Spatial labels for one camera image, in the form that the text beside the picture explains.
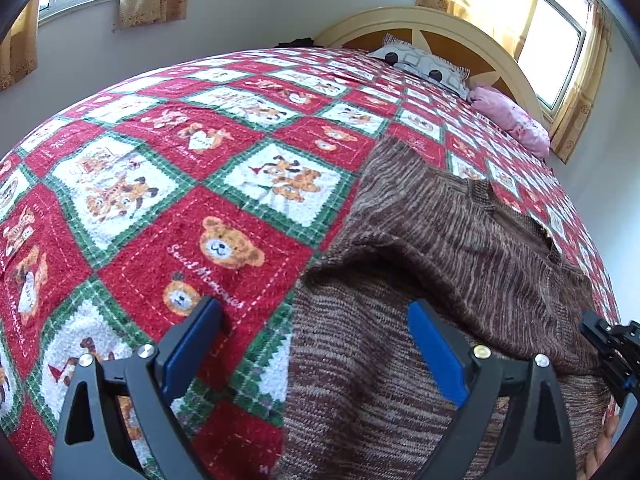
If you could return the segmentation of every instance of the bed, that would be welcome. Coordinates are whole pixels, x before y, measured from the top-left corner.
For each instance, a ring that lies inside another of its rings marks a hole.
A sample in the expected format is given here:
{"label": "bed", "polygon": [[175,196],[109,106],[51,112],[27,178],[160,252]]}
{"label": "bed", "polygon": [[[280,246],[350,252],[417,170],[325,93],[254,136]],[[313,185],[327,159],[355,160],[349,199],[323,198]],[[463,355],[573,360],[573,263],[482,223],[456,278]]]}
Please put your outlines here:
{"label": "bed", "polygon": [[[55,115],[0,163],[0,427],[37,478],[77,358],[129,356],[211,294],[223,331],[172,409],[219,480],[267,478],[282,448],[290,291],[340,230],[377,139],[488,178],[542,224],[617,319],[593,242],[552,171],[459,98],[363,50],[391,32],[471,69],[534,118],[516,63],[436,10],[375,9],[327,48],[249,50],[136,76]],[[159,478],[130,404],[130,436]]]}

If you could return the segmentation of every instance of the metal screw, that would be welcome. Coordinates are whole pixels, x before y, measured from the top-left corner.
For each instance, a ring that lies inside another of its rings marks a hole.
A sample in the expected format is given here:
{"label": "metal screw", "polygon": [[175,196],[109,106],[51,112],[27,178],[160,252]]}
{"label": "metal screw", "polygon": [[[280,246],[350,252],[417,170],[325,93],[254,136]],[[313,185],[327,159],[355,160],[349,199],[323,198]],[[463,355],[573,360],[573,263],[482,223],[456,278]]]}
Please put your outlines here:
{"label": "metal screw", "polygon": [[491,357],[491,350],[484,345],[478,345],[474,347],[474,355],[478,359],[488,359]]}
{"label": "metal screw", "polygon": [[78,359],[78,364],[83,368],[86,368],[93,362],[94,362],[94,356],[92,356],[91,354],[82,354]]}
{"label": "metal screw", "polygon": [[138,348],[138,355],[143,359],[146,359],[147,357],[151,357],[155,351],[156,348],[153,345],[147,343],[146,345],[142,345],[140,348]]}
{"label": "metal screw", "polygon": [[536,355],[536,364],[540,367],[540,368],[546,368],[549,366],[549,363],[551,361],[549,361],[549,358],[544,355],[544,354],[538,354]]}

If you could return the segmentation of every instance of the wooden headboard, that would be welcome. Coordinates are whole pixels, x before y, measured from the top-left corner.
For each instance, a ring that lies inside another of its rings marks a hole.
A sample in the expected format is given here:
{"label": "wooden headboard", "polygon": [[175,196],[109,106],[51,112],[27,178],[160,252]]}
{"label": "wooden headboard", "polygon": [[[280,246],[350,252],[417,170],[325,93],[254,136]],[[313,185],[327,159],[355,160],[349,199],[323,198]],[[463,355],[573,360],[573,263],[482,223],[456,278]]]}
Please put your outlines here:
{"label": "wooden headboard", "polygon": [[440,10],[424,7],[366,10],[329,27],[316,37],[316,43],[372,52],[382,46],[386,33],[468,68],[469,81],[494,86],[534,119],[543,121],[536,93],[513,57],[479,28]]}

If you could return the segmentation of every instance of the pillow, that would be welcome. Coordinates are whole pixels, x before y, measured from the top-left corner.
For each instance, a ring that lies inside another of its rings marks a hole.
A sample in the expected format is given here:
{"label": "pillow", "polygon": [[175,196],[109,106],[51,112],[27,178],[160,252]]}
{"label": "pillow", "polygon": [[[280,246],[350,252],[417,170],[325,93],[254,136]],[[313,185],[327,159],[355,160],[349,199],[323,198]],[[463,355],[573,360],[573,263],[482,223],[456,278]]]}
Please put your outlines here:
{"label": "pillow", "polygon": [[468,77],[468,70],[456,67],[441,57],[429,54],[419,48],[402,43],[391,43],[382,46],[375,52],[367,54],[369,57],[381,59],[392,66],[409,66],[411,72],[426,81],[437,81],[444,88],[452,91],[459,97],[466,99],[468,88],[464,80]]}
{"label": "pillow", "polygon": [[468,101],[475,110],[516,139],[531,155],[540,160],[548,157],[548,132],[499,90],[480,83],[469,92]]}

